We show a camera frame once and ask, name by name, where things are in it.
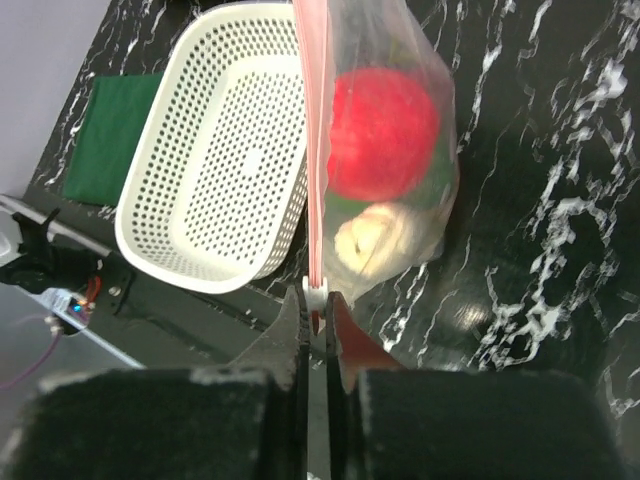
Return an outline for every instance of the white plastic basket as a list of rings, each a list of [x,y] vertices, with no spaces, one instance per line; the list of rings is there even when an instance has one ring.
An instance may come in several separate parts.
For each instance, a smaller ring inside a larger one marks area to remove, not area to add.
[[[270,274],[306,200],[305,148],[292,5],[205,13],[179,39],[140,138],[116,215],[122,254],[206,293]]]

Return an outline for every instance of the black marble surface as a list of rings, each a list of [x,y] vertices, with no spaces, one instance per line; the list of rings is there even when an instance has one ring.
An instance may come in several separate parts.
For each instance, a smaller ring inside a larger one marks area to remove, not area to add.
[[[162,71],[215,2],[114,0],[25,197],[112,246],[114,211],[59,197],[96,75]],[[413,0],[456,83],[461,186],[443,258],[356,316],[409,366],[558,369],[596,392],[640,461],[637,0]],[[272,298],[307,266],[304,225]]]

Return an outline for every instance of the red ball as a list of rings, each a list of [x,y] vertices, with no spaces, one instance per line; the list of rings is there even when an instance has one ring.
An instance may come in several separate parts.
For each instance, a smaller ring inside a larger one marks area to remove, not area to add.
[[[422,182],[440,117],[420,84],[395,70],[364,68],[336,79],[329,188],[365,202],[393,200]]]

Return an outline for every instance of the green cloth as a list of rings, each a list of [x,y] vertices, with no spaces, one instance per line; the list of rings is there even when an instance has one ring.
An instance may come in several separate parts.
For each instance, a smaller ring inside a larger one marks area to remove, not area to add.
[[[116,206],[162,74],[96,77],[62,195]]]

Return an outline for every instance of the purple wire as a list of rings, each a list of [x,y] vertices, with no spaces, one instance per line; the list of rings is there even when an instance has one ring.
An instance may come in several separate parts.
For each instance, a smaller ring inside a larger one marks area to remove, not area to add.
[[[46,315],[43,315],[42,313],[34,313],[32,315],[27,315],[26,317],[23,317],[14,323],[16,325],[22,325],[23,323],[31,322],[32,320],[38,320],[42,322],[45,319],[45,317]]]
[[[42,364],[47,361],[47,359],[51,356],[53,351],[56,349],[56,346],[60,341],[60,337],[62,337],[62,332],[57,332],[53,337],[53,341],[51,342],[51,345],[49,345],[49,348],[47,349],[47,351],[42,354],[42,356],[38,359],[38,361],[33,365],[31,365],[29,368],[27,368],[24,372],[22,372],[13,380],[10,380],[9,382],[6,382],[6,383],[0,383],[0,390],[8,390],[10,388],[15,387],[18,383],[20,383],[21,381],[29,377],[31,374],[33,374],[33,372],[35,372],[38,368],[40,368]]]

